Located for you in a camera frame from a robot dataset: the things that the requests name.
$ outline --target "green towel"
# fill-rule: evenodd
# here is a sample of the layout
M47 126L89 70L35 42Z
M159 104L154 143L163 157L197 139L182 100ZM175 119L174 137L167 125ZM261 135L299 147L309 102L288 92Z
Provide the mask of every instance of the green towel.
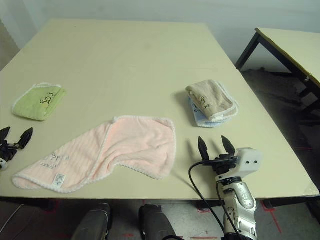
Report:
M20 117L46 120L66 94L60 85L39 83L33 85L12 106L12 112Z

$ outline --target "folded towel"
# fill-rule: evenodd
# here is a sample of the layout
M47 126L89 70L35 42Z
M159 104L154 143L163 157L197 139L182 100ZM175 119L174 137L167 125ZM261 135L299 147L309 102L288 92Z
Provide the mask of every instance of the folded towel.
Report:
M60 85L46 82L35 84L13 104L12 112L20 117L44 121L65 93Z
M231 118L222 120L222 121L209 121L208 118L200 111L200 109L195 105L190 97L188 97L189 104L191 105L191 109L194 115L195 122L198 127L202 128L215 128L227 121Z
M12 181L22 189L71 193L109 176L117 165L162 179L170 173L175 154L170 119L121 116L68 142L15 174Z
M186 88L189 97L211 122L221 122L238 114L238 104L221 83L205 80Z

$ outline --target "floor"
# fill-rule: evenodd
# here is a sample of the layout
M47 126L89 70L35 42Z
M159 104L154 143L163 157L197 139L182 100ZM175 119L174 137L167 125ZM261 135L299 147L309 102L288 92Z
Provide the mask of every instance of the floor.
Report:
M318 139L320 126L300 125L299 112L312 102L312 96L298 97L303 86L296 78L274 76L264 71L242 73L257 94L275 123L281 129L313 182L320 188L320 157ZM314 111L308 118L319 117ZM55 210L23 206L11 219L0 240L69 240L77 225L88 210L99 200L59 200ZM222 237L214 217L207 210L197 209L194 201L168 200L106 200L113 209L113 225L110 240L140 240L138 211L147 204L162 205L176 234L185 240ZM259 240L307 240L320 239L320 225L305 203L266 209L258 201L255 214ZM0 228L19 205L0 201ZM221 207L215 207L217 215L223 217Z

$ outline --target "light blue towel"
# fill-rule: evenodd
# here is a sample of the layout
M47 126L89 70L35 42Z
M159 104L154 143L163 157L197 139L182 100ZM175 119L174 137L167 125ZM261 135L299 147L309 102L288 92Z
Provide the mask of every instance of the light blue towel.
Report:
M196 124L198 125L198 127L202 127L202 128L215 128L223 123L225 123L226 121L230 120L226 119L223 121L209 121L209 119L200 111L200 109L194 104L194 102L192 101L192 99L189 97L188 101L191 105L191 109L194 115L194 119Z

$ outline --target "beige tabletop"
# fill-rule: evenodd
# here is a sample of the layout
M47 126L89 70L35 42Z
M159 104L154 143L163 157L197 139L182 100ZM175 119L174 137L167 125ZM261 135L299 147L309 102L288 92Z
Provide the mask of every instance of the beige tabletop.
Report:
M319 194L274 121L206 25L195 23L51 20L2 70L0 127L7 140L33 127L24 150L0 172L0 195L41 198L199 199L189 167L201 160L198 136L212 158L224 153L221 135L236 148L263 153L261 169L244 178L256 198ZM196 127L185 87L220 81L239 104L239 114L217 128ZM14 101L33 84L61 84L67 91L43 122L11 113ZM154 180L117 166L107 178L68 194L25 190L12 175L114 116L167 117L176 127L176 160L171 174ZM199 166L194 180L216 199L215 174Z
M261 27L255 30L320 87L320 33Z

